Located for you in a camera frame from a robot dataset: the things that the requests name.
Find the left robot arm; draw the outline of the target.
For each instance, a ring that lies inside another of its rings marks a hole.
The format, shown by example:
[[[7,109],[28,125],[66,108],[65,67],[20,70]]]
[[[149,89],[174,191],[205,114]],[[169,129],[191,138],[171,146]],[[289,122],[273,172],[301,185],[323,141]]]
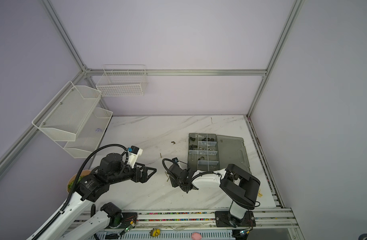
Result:
[[[101,159],[97,170],[81,177],[90,159],[98,152],[110,147],[121,148],[123,153],[108,154]],[[86,208],[91,207],[101,195],[109,191],[110,185],[129,180],[135,183],[146,183],[157,169],[137,163],[137,158],[141,154],[142,149],[138,147],[126,148],[120,144],[109,144],[93,151],[79,168],[66,200],[28,239],[59,239]]]

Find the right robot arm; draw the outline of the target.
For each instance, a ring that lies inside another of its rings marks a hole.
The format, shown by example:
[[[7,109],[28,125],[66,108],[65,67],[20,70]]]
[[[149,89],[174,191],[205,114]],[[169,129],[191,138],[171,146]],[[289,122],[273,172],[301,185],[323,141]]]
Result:
[[[261,182],[256,177],[234,164],[218,171],[192,171],[182,169],[178,163],[170,167],[162,164],[174,188],[179,187],[185,193],[192,190],[219,188],[231,200],[228,211],[216,211],[217,227],[256,226],[252,210],[257,205]]]

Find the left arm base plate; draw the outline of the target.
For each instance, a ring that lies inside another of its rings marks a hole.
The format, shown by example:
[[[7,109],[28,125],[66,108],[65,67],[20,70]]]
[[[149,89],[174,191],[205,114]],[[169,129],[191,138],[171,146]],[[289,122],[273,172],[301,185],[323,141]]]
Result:
[[[137,216],[138,214],[135,212],[122,212],[110,220],[109,227],[112,229],[125,229],[131,222],[136,222]]]

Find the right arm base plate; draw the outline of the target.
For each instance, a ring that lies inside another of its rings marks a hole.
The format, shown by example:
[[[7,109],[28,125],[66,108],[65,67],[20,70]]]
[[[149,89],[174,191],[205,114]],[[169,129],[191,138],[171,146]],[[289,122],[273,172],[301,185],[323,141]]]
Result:
[[[234,217],[229,211],[216,211],[215,212],[216,226],[217,227],[255,227],[256,220],[253,212],[246,211],[244,216],[239,219]]]

